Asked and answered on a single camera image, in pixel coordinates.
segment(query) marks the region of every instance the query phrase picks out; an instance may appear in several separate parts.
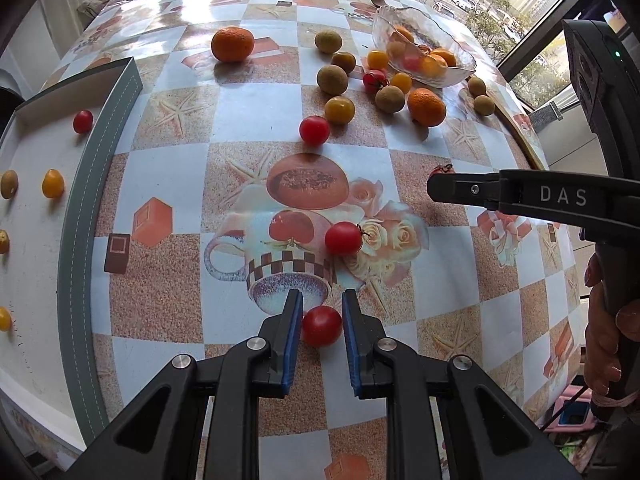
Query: checkered tablecloth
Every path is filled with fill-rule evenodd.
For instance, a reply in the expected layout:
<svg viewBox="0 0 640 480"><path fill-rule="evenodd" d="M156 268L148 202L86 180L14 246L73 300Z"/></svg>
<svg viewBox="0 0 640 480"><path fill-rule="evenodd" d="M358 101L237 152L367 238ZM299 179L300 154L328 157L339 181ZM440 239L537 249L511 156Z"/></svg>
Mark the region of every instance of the checkered tablecloth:
<svg viewBox="0 0 640 480"><path fill-rule="evenodd" d="M433 15L476 56L478 75L543 159L466 27L413 0L388 2ZM92 262L110 418L174 355L203 359L255 335L289 286L304 291L307 309L338 307L356 288L387 335L436 358L468 354L534 420L575 374L584 320L566 226L426 193L437 165L527 167L500 122L476 116L464 84L444 89L447 119L427 131L406 108L380 114L352 77L354 120L317 155L301 155L298 125L327 100L315 34L336 30L360 60L373 12L370 0L114 0L47 83L127 56L144 83L108 175ZM256 38L242 65L211 55L213 33L227 25ZM369 233L357 258L324 254L323 234L340 220ZM130 235L128 261L113 263L126 264L124 274L103 271L109 234ZM260 404L261 478L321 480L356 467L383 479L384 416L383 400L353 397L343 338L320 351L301 343L290 396Z"/></svg>

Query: metal screw head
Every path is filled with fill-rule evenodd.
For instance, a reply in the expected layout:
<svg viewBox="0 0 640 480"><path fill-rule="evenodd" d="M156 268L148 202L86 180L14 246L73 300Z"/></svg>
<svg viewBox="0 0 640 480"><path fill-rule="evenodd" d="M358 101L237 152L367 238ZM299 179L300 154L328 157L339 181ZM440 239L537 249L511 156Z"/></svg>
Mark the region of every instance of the metal screw head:
<svg viewBox="0 0 640 480"><path fill-rule="evenodd" d="M246 342L247 348L250 350L262 350L267 342L261 337L252 337Z"/></svg>
<svg viewBox="0 0 640 480"><path fill-rule="evenodd" d="M191 356L187 354L180 354L171 359L171 364L174 368L186 368L191 364Z"/></svg>
<svg viewBox="0 0 640 480"><path fill-rule="evenodd" d="M456 355L453 358L453 365L458 370L469 370L469 368L471 368L472 361L466 355Z"/></svg>
<svg viewBox="0 0 640 480"><path fill-rule="evenodd" d="M397 346L398 343L396 343L396 340L391 339L390 337L383 337L378 340L378 348L385 352L391 352L392 350L395 350Z"/></svg>

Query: red cherry tomato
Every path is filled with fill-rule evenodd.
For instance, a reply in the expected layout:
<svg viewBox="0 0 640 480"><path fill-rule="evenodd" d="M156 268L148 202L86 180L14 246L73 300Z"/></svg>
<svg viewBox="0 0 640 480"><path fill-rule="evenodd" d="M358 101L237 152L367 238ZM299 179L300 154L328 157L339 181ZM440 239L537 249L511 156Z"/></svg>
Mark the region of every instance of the red cherry tomato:
<svg viewBox="0 0 640 480"><path fill-rule="evenodd" d="M342 316L330 306L315 306L302 318L302 341L315 348L335 343L341 331Z"/></svg>
<svg viewBox="0 0 640 480"><path fill-rule="evenodd" d="M329 138L329 122L319 115L311 115L302 119L300 137L312 146L324 144Z"/></svg>
<svg viewBox="0 0 640 480"><path fill-rule="evenodd" d="M362 84L367 94L375 94L382 87L389 84L386 74L382 70L369 70L362 76Z"/></svg>
<svg viewBox="0 0 640 480"><path fill-rule="evenodd" d="M338 222L327 229L324 244L330 254L355 254L362 247L360 226L351 222Z"/></svg>
<svg viewBox="0 0 640 480"><path fill-rule="evenodd" d="M82 110L74 117L74 130L76 134L87 134L94 126L94 115L89 110Z"/></svg>

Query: blue gripper pad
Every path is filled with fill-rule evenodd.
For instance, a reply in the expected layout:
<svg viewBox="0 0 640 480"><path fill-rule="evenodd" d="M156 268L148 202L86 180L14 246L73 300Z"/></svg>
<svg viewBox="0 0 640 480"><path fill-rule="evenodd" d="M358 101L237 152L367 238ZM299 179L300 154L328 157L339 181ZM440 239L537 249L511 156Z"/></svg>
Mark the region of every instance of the blue gripper pad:
<svg viewBox="0 0 640 480"><path fill-rule="evenodd" d="M282 312L284 322L287 314L290 314L289 330L287 331L282 353L282 389L285 395L289 395L289 390L293 384L293 375L296 371L296 358L298 357L298 342L300 341L300 331L302 328L303 301L302 293L298 290L290 290Z"/></svg>
<svg viewBox="0 0 640 480"><path fill-rule="evenodd" d="M355 304L345 292L342 295L342 327L344 329L344 342L347 347L347 361L349 362L349 377L351 387L356 397L360 396L362 390L362 379L360 378L360 355L356 344L356 333L353 326L353 316L361 316L360 306L357 300Z"/></svg>

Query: clear glass bowl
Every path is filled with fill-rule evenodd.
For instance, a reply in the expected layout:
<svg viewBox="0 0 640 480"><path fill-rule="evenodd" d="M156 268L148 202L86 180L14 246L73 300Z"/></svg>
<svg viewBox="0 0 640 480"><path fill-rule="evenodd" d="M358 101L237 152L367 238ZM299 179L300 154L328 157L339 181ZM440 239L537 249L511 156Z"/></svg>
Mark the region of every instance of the clear glass bowl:
<svg viewBox="0 0 640 480"><path fill-rule="evenodd" d="M401 25L414 35L411 43L395 27ZM389 56L389 64L415 80L436 88L460 83L476 71L476 60L429 16L413 7L380 7L373 20L373 43ZM443 67L418 48L446 48L456 56L455 67Z"/></svg>

